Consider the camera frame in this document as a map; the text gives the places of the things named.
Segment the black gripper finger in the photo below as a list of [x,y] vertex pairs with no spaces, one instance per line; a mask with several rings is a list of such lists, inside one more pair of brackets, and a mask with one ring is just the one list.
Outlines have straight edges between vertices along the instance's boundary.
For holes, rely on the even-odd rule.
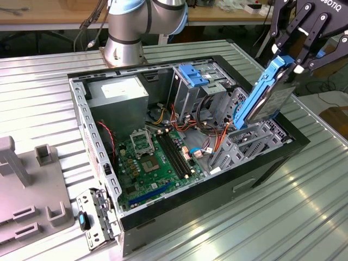
[[316,21],[311,33],[306,37],[301,52],[296,58],[296,65],[294,66],[295,74],[301,74],[306,69],[313,72],[328,64],[347,58],[347,35],[343,35],[340,38],[335,50],[321,57],[317,56],[322,42],[331,36],[335,36],[319,35],[321,27],[322,24],[319,24],[319,21]]
[[280,53],[292,33],[302,24],[313,10],[309,1],[274,1],[270,36],[275,42],[273,53]]

